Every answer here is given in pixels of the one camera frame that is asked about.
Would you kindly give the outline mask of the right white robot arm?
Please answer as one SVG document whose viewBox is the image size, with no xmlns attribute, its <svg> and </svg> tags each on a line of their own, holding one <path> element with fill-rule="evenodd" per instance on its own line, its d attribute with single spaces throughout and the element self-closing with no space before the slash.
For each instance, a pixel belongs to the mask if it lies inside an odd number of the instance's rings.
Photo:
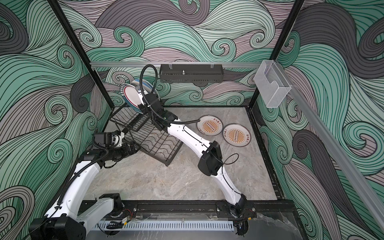
<svg viewBox="0 0 384 240">
<path fill-rule="evenodd" d="M 188 124 L 199 121 L 181 121 L 175 114 L 163 108 L 156 94 L 139 93 L 139 98 L 139 109 L 151 117 L 158 130 L 179 139 L 200 158 L 198 169 L 204 175 L 214 178 L 231 209 L 239 215 L 246 205 L 247 198 L 228 176 L 225 169 L 227 163 L 223 161 L 220 144 L 205 140 L 188 128 Z"/>
</svg>

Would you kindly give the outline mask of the white plate teal red rim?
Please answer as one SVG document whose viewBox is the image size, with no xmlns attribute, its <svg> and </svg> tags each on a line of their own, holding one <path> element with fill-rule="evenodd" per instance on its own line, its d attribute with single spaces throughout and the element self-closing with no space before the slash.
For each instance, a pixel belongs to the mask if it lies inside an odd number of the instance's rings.
<svg viewBox="0 0 384 240">
<path fill-rule="evenodd" d="M 135 112 L 142 114 L 142 111 L 139 108 L 139 105 L 142 104 L 142 101 L 139 99 L 139 95 L 133 85 L 131 85 L 130 97 L 128 100 L 125 100 L 127 105 L 129 105 Z"/>
</svg>

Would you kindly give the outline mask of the white plate red characters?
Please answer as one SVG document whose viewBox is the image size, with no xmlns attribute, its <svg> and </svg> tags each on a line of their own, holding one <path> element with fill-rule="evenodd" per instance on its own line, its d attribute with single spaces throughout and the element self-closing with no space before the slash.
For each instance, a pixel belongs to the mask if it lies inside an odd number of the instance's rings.
<svg viewBox="0 0 384 240">
<path fill-rule="evenodd" d="M 130 92 L 131 92 L 131 85 L 129 84 L 123 84 L 120 86 L 120 92 L 121 92 L 121 95 L 122 97 L 125 99 L 125 100 L 128 100 L 129 97 L 130 97 Z"/>
</svg>

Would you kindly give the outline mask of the blue striped plate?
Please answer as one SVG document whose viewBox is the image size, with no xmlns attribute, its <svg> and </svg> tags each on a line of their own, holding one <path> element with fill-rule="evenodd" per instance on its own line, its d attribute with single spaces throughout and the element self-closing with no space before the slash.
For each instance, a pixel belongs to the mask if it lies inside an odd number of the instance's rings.
<svg viewBox="0 0 384 240">
<path fill-rule="evenodd" d="M 138 92 L 141 91 L 139 79 L 133 80 L 130 84 L 133 85 L 137 89 Z M 144 90 L 145 94 L 151 93 L 152 90 L 154 89 L 154 86 L 146 80 L 142 80 L 142 85 L 143 85 L 143 90 Z"/>
</svg>

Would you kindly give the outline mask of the black dish rack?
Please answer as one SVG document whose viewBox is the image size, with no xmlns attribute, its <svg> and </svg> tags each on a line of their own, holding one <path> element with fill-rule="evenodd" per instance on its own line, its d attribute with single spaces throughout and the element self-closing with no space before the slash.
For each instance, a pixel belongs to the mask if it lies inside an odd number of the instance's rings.
<svg viewBox="0 0 384 240">
<path fill-rule="evenodd" d="M 110 122 L 125 133 L 125 141 L 133 142 L 150 157 L 169 166 L 183 143 L 164 131 L 159 131 L 149 116 L 135 112 L 127 104 L 115 108 Z"/>
</svg>

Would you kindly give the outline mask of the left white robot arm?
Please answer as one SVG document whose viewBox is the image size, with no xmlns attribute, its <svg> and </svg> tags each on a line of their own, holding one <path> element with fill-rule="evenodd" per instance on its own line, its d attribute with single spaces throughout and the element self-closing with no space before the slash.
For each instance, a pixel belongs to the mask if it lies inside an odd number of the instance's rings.
<svg viewBox="0 0 384 240">
<path fill-rule="evenodd" d="M 33 240 L 84 240 L 90 230 L 107 215 L 125 218 L 125 206 L 119 194 L 104 194 L 82 214 L 79 213 L 84 196 L 105 162 L 117 163 L 136 154 L 140 146 L 133 142 L 120 147 L 95 144 L 78 159 L 73 176 L 65 184 L 58 200 L 41 218 L 29 226 Z"/>
</svg>

